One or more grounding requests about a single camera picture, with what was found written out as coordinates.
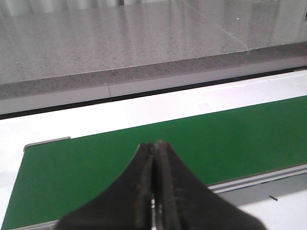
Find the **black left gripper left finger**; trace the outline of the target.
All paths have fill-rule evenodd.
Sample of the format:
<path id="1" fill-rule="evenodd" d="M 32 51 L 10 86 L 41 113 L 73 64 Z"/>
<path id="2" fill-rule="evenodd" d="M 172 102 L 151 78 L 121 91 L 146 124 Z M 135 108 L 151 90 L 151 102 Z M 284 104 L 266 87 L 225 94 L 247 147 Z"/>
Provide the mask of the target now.
<path id="1" fill-rule="evenodd" d="M 57 230 L 149 230 L 153 143 L 142 143 L 123 173 L 101 194 L 62 217 Z"/>

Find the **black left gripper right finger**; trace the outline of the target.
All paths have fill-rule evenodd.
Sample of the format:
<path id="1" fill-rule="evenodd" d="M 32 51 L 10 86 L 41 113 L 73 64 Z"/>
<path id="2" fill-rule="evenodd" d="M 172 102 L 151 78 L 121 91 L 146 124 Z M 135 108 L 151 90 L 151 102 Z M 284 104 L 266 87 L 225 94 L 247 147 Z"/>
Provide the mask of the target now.
<path id="1" fill-rule="evenodd" d="M 264 230 L 201 182 L 171 145 L 155 144 L 155 223 L 158 230 Z"/>

